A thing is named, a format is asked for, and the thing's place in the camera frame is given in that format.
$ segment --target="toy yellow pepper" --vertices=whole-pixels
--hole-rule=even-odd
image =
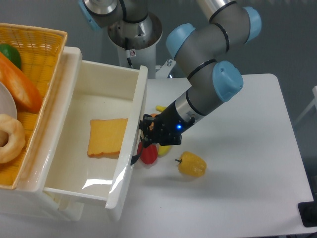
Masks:
[[[167,107],[160,106],[160,105],[157,105],[155,107],[155,109],[159,112],[163,112],[166,108]],[[158,156],[162,157],[162,156],[166,155],[170,151],[171,148],[172,148],[171,145],[159,145],[158,146]]]
[[[189,151],[185,151],[181,155],[180,159],[176,161],[179,162],[178,170],[181,173],[195,177],[200,177],[205,174],[207,168],[206,162]]]

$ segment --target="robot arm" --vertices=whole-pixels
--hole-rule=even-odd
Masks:
[[[140,129],[145,148],[152,143],[180,144],[183,132],[243,87],[240,72],[231,63],[217,62],[215,58],[256,37],[262,27],[259,14],[251,7],[241,8],[236,1],[198,0],[198,3],[209,18],[209,26],[198,31],[191,24],[181,25],[166,41],[191,87],[155,118],[144,115]]]
[[[241,8],[232,0],[197,2],[210,24],[201,30],[183,24],[166,41],[191,87],[155,118],[144,115],[140,129],[145,148],[152,143],[181,144],[183,132],[243,87],[240,72],[231,63],[217,62],[215,58],[258,36],[262,27],[258,12],[251,7]],[[121,24],[109,27],[108,32],[112,41],[126,50],[135,46],[144,49],[161,36],[161,29],[154,30],[154,21],[148,17],[147,0],[79,0],[79,3],[88,21],[96,27],[120,21]]]

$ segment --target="yellow basket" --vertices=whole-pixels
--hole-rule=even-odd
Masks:
[[[22,72],[36,85],[44,98],[38,115],[18,112],[27,143],[17,158],[0,164],[0,189],[15,189],[27,164],[66,40],[67,33],[63,31],[0,23],[0,44],[10,44],[18,49]]]

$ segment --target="toy bread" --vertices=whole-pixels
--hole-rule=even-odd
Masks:
[[[0,82],[11,93],[19,111],[35,114],[40,111],[43,99],[39,90],[2,53],[0,53]]]
[[[90,121],[90,139],[87,155],[101,157],[119,154],[128,119]]]

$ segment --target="white cabinet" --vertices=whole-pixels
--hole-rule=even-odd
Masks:
[[[85,203],[118,220],[129,187],[147,68],[82,60],[65,47],[31,158],[15,190],[0,190],[0,212],[78,220]],[[120,154],[89,158],[91,119],[128,118]]]

